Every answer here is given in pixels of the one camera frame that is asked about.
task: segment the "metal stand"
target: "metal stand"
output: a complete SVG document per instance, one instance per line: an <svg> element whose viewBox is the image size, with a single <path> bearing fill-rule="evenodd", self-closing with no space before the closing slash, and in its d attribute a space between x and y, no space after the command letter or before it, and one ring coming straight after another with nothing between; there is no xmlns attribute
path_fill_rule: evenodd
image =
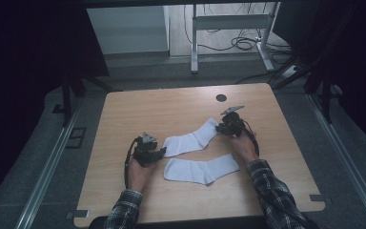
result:
<svg viewBox="0 0 366 229"><path fill-rule="evenodd" d="M257 49L262 57L266 70L272 72L275 68L269 56L266 54L266 43L272 30L277 5L278 3L275 2L273 9L269 13L205 16L197 16L196 5L193 5L192 73L198 73L197 31L241 29L265 29L261 43L257 43Z"/></svg>

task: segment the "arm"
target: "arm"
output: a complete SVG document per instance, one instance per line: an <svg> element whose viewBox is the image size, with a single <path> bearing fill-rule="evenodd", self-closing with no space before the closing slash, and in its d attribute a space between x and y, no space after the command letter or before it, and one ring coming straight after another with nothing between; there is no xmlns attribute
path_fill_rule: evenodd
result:
<svg viewBox="0 0 366 229"><path fill-rule="evenodd" d="M248 174L258 192L260 206L270 228L304 228L289 214L278 209L276 204L285 208L290 213L305 220L296 208L293 195L287 185L273 174L266 160L258 158L253 143L242 133L239 137L231 137L235 151L243 158L247 165Z"/></svg>
<svg viewBox="0 0 366 229"><path fill-rule="evenodd" d="M142 193L150 178L155 164L141 167L134 158L129 165L129 188L121 193L105 222L106 229L132 229L138 221L138 209Z"/></svg>

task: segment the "sleeve cuff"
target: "sleeve cuff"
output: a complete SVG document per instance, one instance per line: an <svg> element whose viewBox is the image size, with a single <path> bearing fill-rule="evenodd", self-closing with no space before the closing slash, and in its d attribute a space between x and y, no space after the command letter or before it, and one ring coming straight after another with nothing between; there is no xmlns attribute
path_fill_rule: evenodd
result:
<svg viewBox="0 0 366 229"><path fill-rule="evenodd" d="M141 205L142 198L143 196L141 193L133 189L126 189L121 193L120 199L117 201L117 204L128 205L129 207L138 210L139 205Z"/></svg>
<svg viewBox="0 0 366 229"><path fill-rule="evenodd" d="M273 171L270 168L269 163L264 159L258 159L249 162L249 164L246 165L246 168L248 170L249 176L251 176L252 179L255 179L261 174L273 175Z"/></svg>

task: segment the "metal bar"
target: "metal bar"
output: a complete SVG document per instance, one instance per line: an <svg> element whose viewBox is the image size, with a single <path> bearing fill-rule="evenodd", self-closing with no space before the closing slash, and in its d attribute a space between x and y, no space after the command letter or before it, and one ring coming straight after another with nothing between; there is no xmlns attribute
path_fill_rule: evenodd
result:
<svg viewBox="0 0 366 229"><path fill-rule="evenodd" d="M275 70L275 67L272 64L272 61L269 58L269 55L266 53L265 49L262 49L261 44L257 42L257 49L260 53L261 59L263 60L264 67L266 67L267 72L272 72Z"/></svg>
<svg viewBox="0 0 366 229"><path fill-rule="evenodd" d="M270 31L272 30L273 21L275 20L275 11L277 10L278 3L275 2L273 9L269 12L269 18L267 22L267 27L264 30L263 38L261 40L260 48L264 51L266 48L267 39L269 39Z"/></svg>
<svg viewBox="0 0 366 229"><path fill-rule="evenodd" d="M64 122L63 127L68 125L70 121L72 110L71 110L71 97L70 97L70 82L68 76L65 74L62 82L62 99L64 102Z"/></svg>
<svg viewBox="0 0 366 229"><path fill-rule="evenodd" d="M197 5L193 5L192 73L198 73L197 54Z"/></svg>
<svg viewBox="0 0 366 229"><path fill-rule="evenodd" d="M358 192L362 202L366 207L366 182L364 180L364 177L358 171L346 147L341 142L340 137L338 137L334 127L327 122L326 118L320 112L319 102L316 101L316 99L312 98L309 94L307 94L307 98L311 102L317 119L319 120L321 126L323 127L323 130L335 147L335 152L340 162L342 163L347 175L349 176L351 182L354 184L356 191Z"/></svg>
<svg viewBox="0 0 366 229"><path fill-rule="evenodd" d="M79 115L80 107L82 106L84 97L77 97L75 100L75 110L70 119L69 124L63 128L60 136L58 137L55 146L53 147L50 156L37 179L33 190L31 191L28 202L20 215L19 220L16 223L16 229L29 229L31 228L32 222L34 221L35 215L37 214L38 208L43 200L44 195L47 192L49 184L51 182L52 175L55 172L55 168L58 164L59 159L64 151L65 144L70 136L72 127Z"/></svg>
<svg viewBox="0 0 366 229"><path fill-rule="evenodd" d="M265 29L269 23L269 14L248 15L206 15L198 16L196 29L204 30L241 30Z"/></svg>

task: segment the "metal frame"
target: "metal frame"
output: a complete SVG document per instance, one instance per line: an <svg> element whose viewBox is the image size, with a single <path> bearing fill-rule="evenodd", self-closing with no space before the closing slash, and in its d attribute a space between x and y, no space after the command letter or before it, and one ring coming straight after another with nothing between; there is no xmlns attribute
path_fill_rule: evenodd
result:
<svg viewBox="0 0 366 229"><path fill-rule="evenodd" d="M33 190L31 191L28 202L26 203L19 220L16 223L15 229L29 229L34 221L40 204L43 201L43 197L49 188L52 176L55 172L55 168L64 152L65 145L70 137L71 130L77 117L79 116L80 108L83 104L84 97L77 97L75 101L74 113L70 118L70 122L67 126L63 127L60 136L58 137L55 146L53 147L49 158L40 174L40 177L35 183Z"/></svg>
<svg viewBox="0 0 366 229"><path fill-rule="evenodd" d="M257 49L268 72L272 72L272 61L266 54L266 43L275 20L275 2L269 13L249 15L206 15L197 16L196 5L193 5L193 42L192 42L192 73L198 73L197 31L204 30L240 30L265 29L261 42L257 42Z"/></svg>
<svg viewBox="0 0 366 229"><path fill-rule="evenodd" d="M311 103L311 106L315 112L317 119L319 120L320 125L323 128L323 131L331 141L335 152L340 160L341 164L344 167L347 175L350 178L350 181L356 188L358 195L360 196L362 202L366 207L366 181L362 174L358 171L356 164L354 163L353 159L350 157L350 154L346 147L344 146L343 142L341 141L340 137L337 135L337 132L333 125L329 123L326 117L320 112L320 105L319 102L316 100L315 97L312 97L310 94L307 94L307 99Z"/></svg>

